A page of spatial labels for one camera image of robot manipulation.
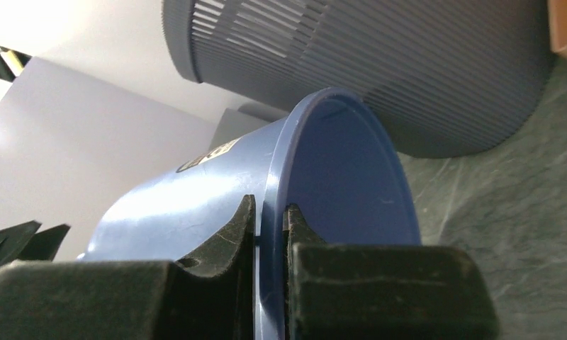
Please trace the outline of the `dark grey mesh basket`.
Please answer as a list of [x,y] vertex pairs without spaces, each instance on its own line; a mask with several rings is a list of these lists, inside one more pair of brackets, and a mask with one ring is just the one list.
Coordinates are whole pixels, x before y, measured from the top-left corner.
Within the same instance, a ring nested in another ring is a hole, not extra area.
[[161,17],[184,79],[283,111],[344,88],[421,158],[510,138],[554,64],[545,1],[163,1]]

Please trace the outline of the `blue plastic bucket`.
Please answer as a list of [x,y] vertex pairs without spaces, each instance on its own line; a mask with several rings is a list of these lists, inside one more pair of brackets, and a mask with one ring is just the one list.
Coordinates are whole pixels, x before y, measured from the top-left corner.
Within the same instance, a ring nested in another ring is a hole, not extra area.
[[282,339],[283,216],[296,204],[326,242],[421,242],[411,192],[385,129],[360,98],[328,88],[117,200],[85,261],[179,259],[215,234],[243,196],[256,201],[254,330]]

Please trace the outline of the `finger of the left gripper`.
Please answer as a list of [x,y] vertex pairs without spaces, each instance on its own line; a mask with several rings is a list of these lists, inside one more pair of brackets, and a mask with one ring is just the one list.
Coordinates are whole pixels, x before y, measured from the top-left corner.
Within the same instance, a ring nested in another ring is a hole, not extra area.
[[0,230],[0,266],[12,262],[28,245],[41,224],[35,220]]
[[52,261],[70,229],[69,225],[63,224],[34,234],[18,255],[18,260]]

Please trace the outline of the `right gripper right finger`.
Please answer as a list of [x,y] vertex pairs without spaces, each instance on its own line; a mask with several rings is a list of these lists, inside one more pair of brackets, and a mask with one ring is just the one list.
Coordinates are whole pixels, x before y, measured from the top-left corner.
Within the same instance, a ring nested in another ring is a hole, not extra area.
[[496,339],[475,261],[449,246],[328,244],[289,205],[288,339]]

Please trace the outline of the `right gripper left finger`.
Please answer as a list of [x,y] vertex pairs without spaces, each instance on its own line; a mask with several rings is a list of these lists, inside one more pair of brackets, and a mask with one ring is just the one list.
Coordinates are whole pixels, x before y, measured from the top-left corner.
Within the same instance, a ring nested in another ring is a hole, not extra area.
[[0,268],[0,339],[252,339],[256,205],[176,261]]

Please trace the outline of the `light grey plastic bucket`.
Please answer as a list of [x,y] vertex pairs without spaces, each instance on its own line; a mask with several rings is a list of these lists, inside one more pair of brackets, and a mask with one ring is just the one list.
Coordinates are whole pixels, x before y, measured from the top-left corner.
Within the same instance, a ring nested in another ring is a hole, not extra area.
[[288,111],[279,110],[263,103],[244,103],[239,108],[226,108],[211,140],[210,149],[258,130],[274,121],[286,117]]

